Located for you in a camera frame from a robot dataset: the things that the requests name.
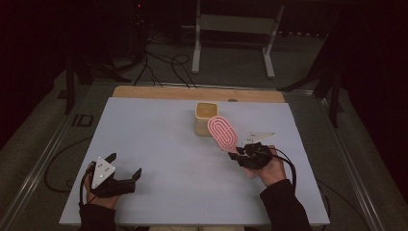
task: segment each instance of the white table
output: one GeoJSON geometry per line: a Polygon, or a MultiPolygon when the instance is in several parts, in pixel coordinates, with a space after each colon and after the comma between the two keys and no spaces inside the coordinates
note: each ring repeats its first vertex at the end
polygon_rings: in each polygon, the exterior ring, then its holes
{"type": "MultiPolygon", "coordinates": [[[[110,98],[78,173],[60,223],[80,224],[79,183],[88,164],[117,153],[115,179],[128,179],[140,167],[136,192],[123,195],[116,223],[124,225],[265,225],[259,193],[213,138],[193,132],[197,100],[110,98]]],[[[285,103],[217,102],[219,113],[240,140],[249,131],[275,132],[271,140],[293,161],[296,196],[312,225],[329,223],[289,106],[285,103]]],[[[291,171],[286,167],[288,178],[291,171]]]]}

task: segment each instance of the floor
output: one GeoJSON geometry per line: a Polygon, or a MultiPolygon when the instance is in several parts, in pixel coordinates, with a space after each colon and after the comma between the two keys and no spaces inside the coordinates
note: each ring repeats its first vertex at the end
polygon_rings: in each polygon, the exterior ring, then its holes
{"type": "MultiPolygon", "coordinates": [[[[194,82],[199,88],[276,90],[305,77],[324,43],[320,38],[278,36],[271,53],[277,77],[269,80],[263,65],[261,42],[242,42],[242,39],[224,42],[219,34],[206,36],[200,72],[194,75],[190,73],[191,60],[187,62],[193,50],[188,36],[179,42],[155,37],[147,47],[151,52],[148,55],[151,71],[147,68],[137,85],[152,86],[154,80],[155,85],[160,82],[165,87],[185,87],[182,78],[190,87],[194,82]],[[154,54],[168,57],[186,54],[180,56],[179,61],[187,62],[187,71],[180,65],[171,66],[154,58],[158,56],[154,54]]],[[[116,60],[117,64],[126,62],[116,60]]],[[[142,68],[140,64],[122,73],[123,77],[132,80],[128,85],[135,84],[142,68]]],[[[1,150],[0,229],[78,229],[60,225],[59,218],[106,100],[120,85],[98,73],[95,76],[92,86],[77,84],[76,107],[71,115],[64,115],[65,102],[57,99],[64,89],[62,73],[56,79],[54,90],[1,150]],[[73,124],[75,115],[93,116],[92,125],[73,124]]],[[[341,91],[340,128],[334,129],[327,119],[325,100],[311,95],[314,85],[311,83],[285,93],[331,220],[326,227],[314,227],[314,230],[408,230],[408,206],[347,99],[346,90],[341,91]]],[[[130,230],[130,227],[118,229],[130,230]]]]}

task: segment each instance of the metal stand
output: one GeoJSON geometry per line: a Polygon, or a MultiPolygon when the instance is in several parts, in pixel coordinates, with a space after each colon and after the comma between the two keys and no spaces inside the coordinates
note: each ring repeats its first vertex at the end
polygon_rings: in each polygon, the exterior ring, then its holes
{"type": "Polygon", "coordinates": [[[272,18],[255,18],[255,17],[237,17],[237,16],[223,16],[201,14],[201,0],[197,0],[197,11],[195,19],[195,47],[192,56],[192,73],[198,73],[200,68],[201,56],[201,30],[213,30],[224,32],[243,32],[254,34],[270,35],[267,47],[262,49],[265,67],[267,70],[267,77],[269,79],[275,78],[272,61],[270,59],[270,50],[276,38],[285,6],[280,6],[279,11],[274,19],[272,18]]]}

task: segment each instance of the gray floor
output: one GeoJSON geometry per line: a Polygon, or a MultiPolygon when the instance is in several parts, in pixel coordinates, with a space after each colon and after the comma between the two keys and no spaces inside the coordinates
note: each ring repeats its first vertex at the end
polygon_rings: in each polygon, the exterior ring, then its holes
{"type": "MultiPolygon", "coordinates": [[[[242,45],[234,42],[219,43],[211,39],[203,44],[200,72],[191,78],[200,88],[203,86],[266,90],[282,88],[306,76],[322,43],[323,40],[318,38],[278,37],[271,54],[277,78],[271,81],[266,78],[261,43],[247,42],[242,45]]],[[[169,57],[178,54],[192,57],[193,44],[190,40],[177,44],[152,42],[147,48],[151,52],[169,57]]],[[[181,84],[169,64],[152,57],[149,57],[148,61],[154,75],[162,83],[181,84]]],[[[191,61],[186,67],[190,72],[191,61]]],[[[141,65],[137,66],[123,76],[135,80],[141,68],[141,65]]],[[[178,66],[176,70],[188,81],[183,69],[178,66]]],[[[151,72],[145,71],[138,85],[152,85],[150,81],[151,72]]],[[[64,122],[70,124],[73,116],[64,115],[64,101],[57,99],[59,91],[64,89],[62,74],[56,80],[55,89],[41,101],[1,150],[2,218],[10,217],[6,212],[10,211],[8,209],[11,205],[21,206],[19,210],[14,209],[16,212],[13,222],[10,222],[11,230],[77,230],[77,227],[58,224],[67,193],[48,190],[42,179],[43,171],[38,181],[34,183],[26,181],[26,176],[43,153],[51,150],[59,154],[63,151],[49,169],[48,182],[57,189],[69,190],[67,185],[75,179],[90,140],[75,143],[92,136],[106,100],[117,85],[118,83],[110,79],[100,77],[90,87],[78,86],[77,108],[74,114],[91,115],[95,117],[95,121],[91,127],[69,126],[64,130],[59,127],[60,124],[64,122]],[[63,135],[56,138],[55,131],[63,131],[63,135]],[[56,144],[50,146],[53,144],[50,141],[56,141],[56,144]],[[23,183],[34,187],[32,194],[26,193],[25,196],[18,194],[23,189],[21,188],[23,183]]],[[[285,99],[293,110],[296,125],[318,182],[321,181],[335,190],[333,192],[319,183],[330,203],[331,224],[325,230],[368,230],[359,215],[367,220],[371,230],[408,230],[407,204],[382,164],[370,136],[347,98],[346,91],[342,90],[341,93],[344,112],[339,114],[340,128],[333,129],[327,121],[324,101],[308,95],[307,90],[312,89],[313,85],[286,94],[285,99]],[[367,199],[364,196],[368,197],[369,205],[365,204],[367,199]],[[368,206],[375,210],[374,216],[367,213],[368,206]]]]}

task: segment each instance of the sleeve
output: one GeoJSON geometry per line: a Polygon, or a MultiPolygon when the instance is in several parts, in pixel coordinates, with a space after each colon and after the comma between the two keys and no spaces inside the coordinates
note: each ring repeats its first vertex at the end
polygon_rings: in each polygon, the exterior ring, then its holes
{"type": "Polygon", "coordinates": [[[79,231],[115,231],[115,210],[99,205],[86,204],[79,212],[81,228],[79,231]]]}
{"type": "Polygon", "coordinates": [[[279,181],[261,192],[272,230],[311,231],[306,211],[294,195],[291,182],[279,181]]]}

